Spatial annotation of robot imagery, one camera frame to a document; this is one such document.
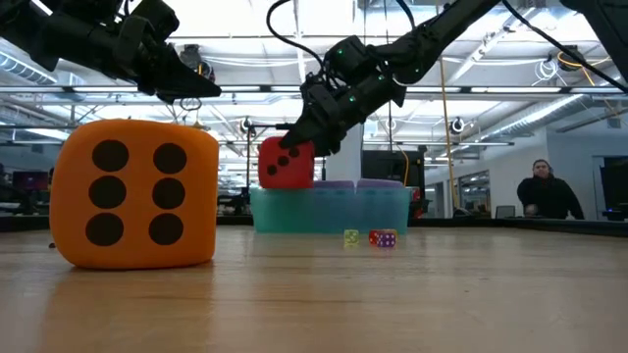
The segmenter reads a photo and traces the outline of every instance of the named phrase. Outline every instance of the fluorescent light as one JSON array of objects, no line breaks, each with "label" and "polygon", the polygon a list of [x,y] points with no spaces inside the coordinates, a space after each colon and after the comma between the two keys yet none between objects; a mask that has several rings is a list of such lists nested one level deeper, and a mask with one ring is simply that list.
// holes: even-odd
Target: fluorescent light
[{"label": "fluorescent light", "polygon": [[63,93],[60,86],[2,86],[0,93]]},{"label": "fluorescent light", "polygon": [[272,92],[300,92],[299,86],[271,86]]},{"label": "fluorescent light", "polygon": [[79,86],[70,87],[77,93],[136,93],[136,86]]},{"label": "fluorescent light", "polygon": [[41,10],[44,14],[50,16],[52,15],[52,10],[50,10],[46,5],[44,5],[39,0],[30,0],[30,3],[34,5],[37,9]]},{"label": "fluorescent light", "polygon": [[510,142],[465,142],[460,143],[461,149],[467,149],[471,146],[485,146],[485,147],[498,147],[498,146],[513,146],[514,143]]},{"label": "fluorescent light", "polygon": [[52,138],[58,138],[60,140],[67,140],[68,137],[70,137],[70,134],[67,132],[63,132],[60,130],[55,130],[55,129],[47,129],[47,128],[27,128],[26,131],[31,132],[31,133],[36,133],[38,135],[42,135],[42,136],[46,136],[46,137],[52,137]]},{"label": "fluorescent light", "polygon": [[[460,91],[460,87],[445,87],[445,93],[457,93]],[[441,93],[442,87],[421,87],[412,86],[407,87],[407,93]]]},{"label": "fluorescent light", "polygon": [[574,87],[571,93],[583,94],[600,94],[600,93],[623,93],[619,88],[615,87]]},{"label": "fluorescent light", "polygon": [[473,87],[471,93],[558,93],[561,87]]},{"label": "fluorescent light", "polygon": [[259,92],[259,86],[221,86],[223,92]]},{"label": "fluorescent light", "polygon": [[60,145],[63,141],[57,140],[33,140],[33,141],[4,141],[5,143],[23,144],[23,145]]}]

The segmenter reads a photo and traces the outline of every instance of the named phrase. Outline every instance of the table surface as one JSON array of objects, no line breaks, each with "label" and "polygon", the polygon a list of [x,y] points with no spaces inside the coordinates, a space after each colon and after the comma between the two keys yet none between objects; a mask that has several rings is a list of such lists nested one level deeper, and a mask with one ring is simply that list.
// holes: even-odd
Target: table surface
[{"label": "table surface", "polygon": [[625,352],[628,240],[415,229],[394,250],[219,227],[199,267],[74,269],[0,234],[0,351]]}]

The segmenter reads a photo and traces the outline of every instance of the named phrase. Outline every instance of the large orange die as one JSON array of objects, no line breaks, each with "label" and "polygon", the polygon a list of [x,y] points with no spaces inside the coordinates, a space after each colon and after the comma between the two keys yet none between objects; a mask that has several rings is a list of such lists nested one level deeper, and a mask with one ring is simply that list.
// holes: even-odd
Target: large orange die
[{"label": "large orange die", "polygon": [[79,127],[52,182],[50,227],[78,267],[154,269],[211,260],[218,142],[186,126],[111,120]]}]

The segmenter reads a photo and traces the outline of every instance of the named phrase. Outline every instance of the small purple die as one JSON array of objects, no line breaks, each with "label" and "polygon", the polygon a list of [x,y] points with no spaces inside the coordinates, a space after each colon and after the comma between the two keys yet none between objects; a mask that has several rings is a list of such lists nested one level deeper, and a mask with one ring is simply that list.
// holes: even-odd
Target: small purple die
[{"label": "small purple die", "polygon": [[377,239],[378,247],[394,247],[396,245],[396,236],[394,233],[381,233]]}]

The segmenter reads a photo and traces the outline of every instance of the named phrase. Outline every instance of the chair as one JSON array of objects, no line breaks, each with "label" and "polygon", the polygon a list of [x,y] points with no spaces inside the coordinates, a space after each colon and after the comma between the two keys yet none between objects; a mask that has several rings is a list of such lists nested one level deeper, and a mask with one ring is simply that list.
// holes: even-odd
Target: chair
[{"label": "chair", "polygon": [[515,207],[514,206],[497,206],[495,209],[495,218],[505,219],[512,218],[515,216]]}]

